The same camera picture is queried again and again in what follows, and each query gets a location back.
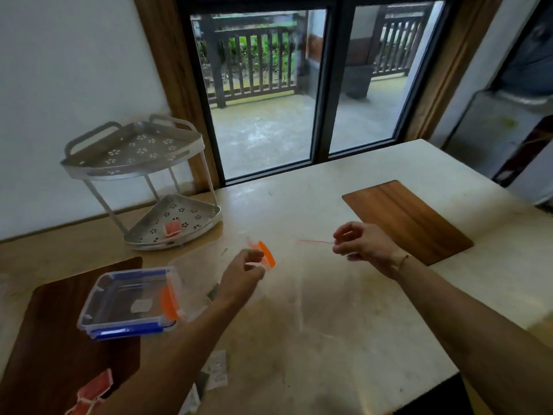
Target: hand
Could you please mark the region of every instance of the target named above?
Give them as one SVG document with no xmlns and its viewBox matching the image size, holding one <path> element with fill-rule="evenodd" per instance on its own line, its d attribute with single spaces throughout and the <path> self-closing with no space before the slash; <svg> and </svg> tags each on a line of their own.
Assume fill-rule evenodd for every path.
<svg viewBox="0 0 553 415">
<path fill-rule="evenodd" d="M 257 283 L 265 275 L 262 266 L 250 265 L 261 262 L 263 252 L 243 249 L 227 267 L 219 283 L 215 301 L 241 309 L 255 291 Z"/>
<path fill-rule="evenodd" d="M 338 227 L 334 233 L 332 251 L 347 255 L 350 261 L 367 261 L 382 274 L 393 278 L 391 255 L 399 246 L 376 224 L 350 221 Z"/>
</svg>

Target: top shelf tray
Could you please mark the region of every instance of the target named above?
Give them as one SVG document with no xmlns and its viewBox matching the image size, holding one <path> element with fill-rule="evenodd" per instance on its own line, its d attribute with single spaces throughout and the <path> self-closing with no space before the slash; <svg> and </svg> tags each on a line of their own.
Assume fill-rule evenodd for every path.
<svg viewBox="0 0 553 415">
<path fill-rule="evenodd" d="M 192 130 L 154 123 L 165 120 L 189 126 Z M 73 148 L 108 128 L 116 130 L 76 153 Z M 114 180 L 135 178 L 167 169 L 204 150 L 202 135 L 190 122 L 168 116 L 151 115 L 149 122 L 122 126 L 108 122 L 70 141 L 61 165 L 73 179 Z"/>
</svg>

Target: forearm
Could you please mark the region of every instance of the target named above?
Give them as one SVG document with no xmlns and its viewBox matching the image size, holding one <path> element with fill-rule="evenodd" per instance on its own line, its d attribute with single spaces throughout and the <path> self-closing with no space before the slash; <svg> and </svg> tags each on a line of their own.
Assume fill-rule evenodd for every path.
<svg viewBox="0 0 553 415">
<path fill-rule="evenodd" d="M 106 414 L 178 413 L 197 375 L 238 308 L 215 300 L 195 321 L 175 332 L 174 346 L 141 367 L 98 410 Z"/>
<path fill-rule="evenodd" d="M 396 280 L 494 413 L 553 412 L 551 349 L 413 257 Z"/>
</svg>

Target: finger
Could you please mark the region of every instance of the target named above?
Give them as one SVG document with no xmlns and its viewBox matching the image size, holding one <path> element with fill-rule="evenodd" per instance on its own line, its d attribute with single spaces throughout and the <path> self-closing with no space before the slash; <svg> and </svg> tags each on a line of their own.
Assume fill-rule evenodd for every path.
<svg viewBox="0 0 553 415">
<path fill-rule="evenodd" d="M 335 244 L 334 246 L 332 246 L 332 251 L 342 256 L 350 253 L 358 253 L 359 251 L 361 251 L 361 240 L 355 239 L 351 242 Z"/>
<path fill-rule="evenodd" d="M 338 238 L 340 236 L 343 236 L 344 234 L 350 232 L 350 231 L 363 231 L 363 223 L 360 223 L 359 221 L 350 221 L 336 229 L 333 236 L 334 238 Z"/>
<path fill-rule="evenodd" d="M 335 243 L 340 244 L 344 242 L 351 242 L 352 240 L 361 237 L 361 234 L 362 233 L 358 231 L 349 231 L 345 235 L 337 237 Z"/>
<path fill-rule="evenodd" d="M 248 274 L 253 275 L 258 280 L 263 279 L 263 277 L 265 276 L 265 268 L 263 268 L 262 266 L 256 266 L 256 265 L 250 265 L 250 266 L 252 266 L 253 268 L 247 269 Z"/>
<path fill-rule="evenodd" d="M 348 261 L 363 261 L 363 257 L 361 256 L 360 253 L 350 253 L 348 256 L 347 256 L 347 260 Z"/>
<path fill-rule="evenodd" d="M 242 249 L 234 260 L 241 265 L 245 265 L 247 262 L 261 262 L 263 259 L 263 251 L 255 249 Z"/>
</svg>

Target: table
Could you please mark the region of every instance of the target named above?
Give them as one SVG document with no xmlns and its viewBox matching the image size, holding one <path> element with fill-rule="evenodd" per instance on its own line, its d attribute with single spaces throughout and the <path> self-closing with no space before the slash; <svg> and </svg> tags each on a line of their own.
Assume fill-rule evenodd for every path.
<svg viewBox="0 0 553 415">
<path fill-rule="evenodd" d="M 132 251 L 109 218 L 0 244 L 0 370 L 37 286 L 136 255 L 145 267 L 166 265 L 250 232 L 274 247 L 277 266 L 266 297 L 217 344 L 227 350 L 229 386 L 209 392 L 200 414 L 392 411 L 455 366 L 394 282 L 327 250 L 298 251 L 296 240 L 330 239 L 356 219 L 343 194 L 394 179 L 475 243 L 434 270 L 523 328 L 551 313 L 553 219 L 417 140 L 220 189 L 224 223 L 184 248 Z M 130 224 L 146 211 L 121 217 Z M 162 357 L 172 334 L 142 338 L 142 364 Z"/>
</svg>

